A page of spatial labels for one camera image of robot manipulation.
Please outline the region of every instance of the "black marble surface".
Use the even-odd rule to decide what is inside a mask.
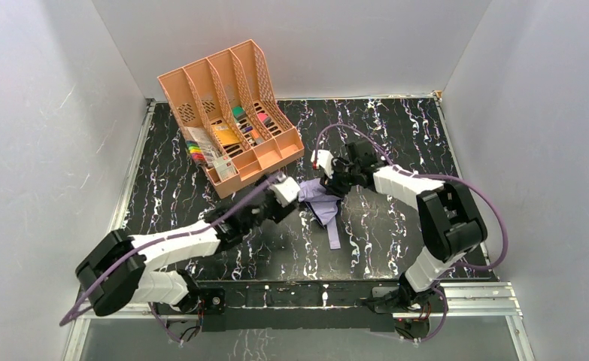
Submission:
[[[282,101],[281,110],[299,130],[305,155],[283,170],[298,181],[320,174],[311,169],[316,136],[330,123],[356,126],[374,138],[397,164],[420,173],[456,175],[433,99]],[[345,156],[343,144],[358,137],[331,130],[320,146]],[[167,103],[156,106],[123,226],[132,234],[188,226],[220,202],[238,201],[249,187],[220,200],[205,174],[186,156],[186,145]],[[280,224],[266,222],[227,252],[170,265],[197,280],[394,279],[411,265],[423,244],[417,212],[401,202],[354,188],[338,219],[342,248],[330,250],[327,233],[305,207]],[[485,264],[480,249],[468,262]],[[455,278],[491,274],[457,269]]]

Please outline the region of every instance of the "lavender fabric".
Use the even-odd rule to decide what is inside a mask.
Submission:
[[[320,224],[327,228],[330,250],[341,248],[339,229],[336,226],[336,214],[339,212],[337,201],[340,197],[325,194],[325,188],[320,185],[320,179],[306,180],[299,184],[299,202],[309,205]]]

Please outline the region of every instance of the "white wall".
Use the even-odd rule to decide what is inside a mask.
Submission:
[[[277,97],[443,89],[489,0],[93,0],[141,91],[254,39]]]
[[[498,203],[538,359],[589,359],[589,1],[493,1],[445,93],[465,177]]]
[[[62,356],[144,108],[90,0],[0,1],[0,359]]]

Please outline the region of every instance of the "cardboard card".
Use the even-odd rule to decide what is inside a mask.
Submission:
[[[219,139],[222,146],[241,143],[236,134],[226,125],[212,126],[214,134]]]

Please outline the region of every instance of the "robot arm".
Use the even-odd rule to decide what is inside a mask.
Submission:
[[[346,144],[348,160],[319,150],[315,168],[328,193],[345,196],[352,186],[392,196],[418,211],[424,246],[416,261],[400,275],[399,289],[378,301],[375,311],[423,304],[433,284],[456,261],[487,238],[487,229],[467,187],[405,175],[385,165],[368,141]]]
[[[86,290],[126,253],[150,241],[165,240],[128,258],[90,293],[89,300],[95,313],[98,316],[113,314],[130,302],[166,303],[184,312],[194,309],[201,300],[206,302],[205,299],[212,306],[222,305],[222,290],[199,288],[183,270],[158,272],[157,269],[184,259],[223,252],[240,244],[243,237],[264,220],[276,223],[283,220],[298,207],[300,188],[291,177],[281,174],[277,179],[278,182],[264,192],[262,202],[244,206],[214,227],[208,228],[228,211],[228,207],[214,210],[191,226],[167,232],[127,235],[123,229],[118,229],[108,233],[75,270]]]

